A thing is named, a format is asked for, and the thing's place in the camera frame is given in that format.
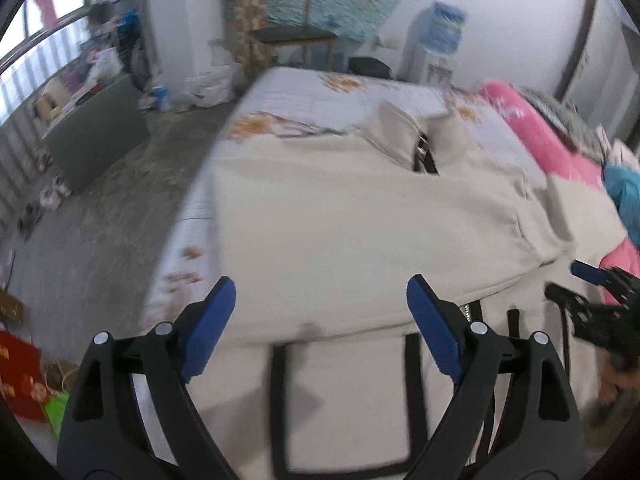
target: railing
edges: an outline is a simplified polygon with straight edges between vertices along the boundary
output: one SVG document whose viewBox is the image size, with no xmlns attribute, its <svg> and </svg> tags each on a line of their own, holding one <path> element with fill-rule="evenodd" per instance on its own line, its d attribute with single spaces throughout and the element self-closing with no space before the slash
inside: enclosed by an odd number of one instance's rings
<svg viewBox="0 0 640 480">
<path fill-rule="evenodd" d="M 0 240 L 28 199 L 39 172 L 36 154 L 42 132 L 33 119 L 33 95 L 75 60 L 89 37 L 86 9 L 60 19 L 14 48 L 0 61 Z"/>
</svg>

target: black strap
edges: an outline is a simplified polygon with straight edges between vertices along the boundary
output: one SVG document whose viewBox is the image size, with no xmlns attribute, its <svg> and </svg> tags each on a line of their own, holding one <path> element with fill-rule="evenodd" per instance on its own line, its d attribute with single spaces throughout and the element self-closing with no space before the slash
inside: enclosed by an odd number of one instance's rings
<svg viewBox="0 0 640 480">
<path fill-rule="evenodd" d="M 480 305 L 480 300 L 475 300 L 469 303 L 469 316 L 471 317 L 471 323 L 474 321 L 484 321 L 482 318 L 482 305 Z"/>
<path fill-rule="evenodd" d="M 517 308 L 511 308 L 507 311 L 507 327 L 509 337 L 520 339 L 520 311 Z"/>
<path fill-rule="evenodd" d="M 569 350 L 569 325 L 566 319 L 566 309 L 560 308 L 560 321 L 562 324 L 562 360 L 567 377 L 571 377 L 571 353 Z"/>
<path fill-rule="evenodd" d="M 276 480 L 369 480 L 408 472 L 426 446 L 429 437 L 427 410 L 424 405 L 424 385 L 422 384 L 420 335 L 409 334 L 404 338 L 404 384 L 410 446 L 409 456 L 403 462 L 338 472 L 298 472 L 289 469 L 286 405 L 287 349 L 290 346 L 290 344 L 274 346 L 271 357 L 269 432 L 274 478 Z"/>
<path fill-rule="evenodd" d="M 429 149 L 429 139 L 427 139 L 427 135 L 424 133 L 420 133 L 418 145 L 415 148 L 414 171 L 416 173 L 426 171 L 429 174 L 438 174 L 436 162 L 433 160 L 433 155 Z"/>
</svg>

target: metal bolt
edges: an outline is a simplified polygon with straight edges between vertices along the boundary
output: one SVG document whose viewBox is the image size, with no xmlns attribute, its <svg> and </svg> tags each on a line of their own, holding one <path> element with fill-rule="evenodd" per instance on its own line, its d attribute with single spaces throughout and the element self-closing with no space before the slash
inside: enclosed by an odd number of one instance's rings
<svg viewBox="0 0 640 480">
<path fill-rule="evenodd" d="M 109 340 L 109 334 L 106 332 L 98 332 L 94 336 L 94 343 L 97 345 L 103 345 Z"/>
<path fill-rule="evenodd" d="M 156 325 L 156 333 L 158 335 L 167 335 L 171 333 L 171 330 L 174 329 L 174 326 L 171 323 L 163 322 Z"/>
<path fill-rule="evenodd" d="M 546 345 L 549 342 L 549 336 L 544 332 L 536 332 L 533 335 L 533 339 L 536 340 L 536 343 L 539 343 L 541 345 Z"/>
<path fill-rule="evenodd" d="M 471 332 L 473 332 L 474 334 L 484 335 L 488 331 L 489 331 L 489 328 L 487 327 L 487 325 L 485 325 L 484 323 L 482 323 L 480 321 L 474 321 L 471 324 Z"/>
</svg>

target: pink blanket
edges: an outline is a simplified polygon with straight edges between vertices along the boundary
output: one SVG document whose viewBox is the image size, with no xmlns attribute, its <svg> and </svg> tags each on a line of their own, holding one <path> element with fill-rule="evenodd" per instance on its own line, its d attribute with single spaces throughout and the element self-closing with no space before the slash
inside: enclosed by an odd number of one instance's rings
<svg viewBox="0 0 640 480">
<path fill-rule="evenodd" d="M 510 85 L 489 81 L 480 95 L 490 101 L 545 173 L 556 173 L 568 180 L 580 180 L 601 189 L 602 170 L 581 155 L 571 153 L 558 139 L 546 121 Z M 640 277 L 640 253 L 626 238 L 612 253 L 605 256 L 600 267 L 619 267 Z M 616 303 L 605 292 L 607 303 Z"/>
</svg>

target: green bag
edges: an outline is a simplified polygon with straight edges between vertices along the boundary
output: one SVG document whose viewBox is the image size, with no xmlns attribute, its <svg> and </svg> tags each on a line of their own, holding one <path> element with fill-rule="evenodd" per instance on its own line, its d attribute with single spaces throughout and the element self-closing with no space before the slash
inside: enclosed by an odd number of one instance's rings
<svg viewBox="0 0 640 480">
<path fill-rule="evenodd" d="M 60 430 L 62 429 L 62 419 L 65 416 L 66 404 L 69 402 L 69 392 L 58 392 L 51 400 L 42 405 L 49 423 L 56 434 L 56 439 L 60 440 Z"/>
</svg>

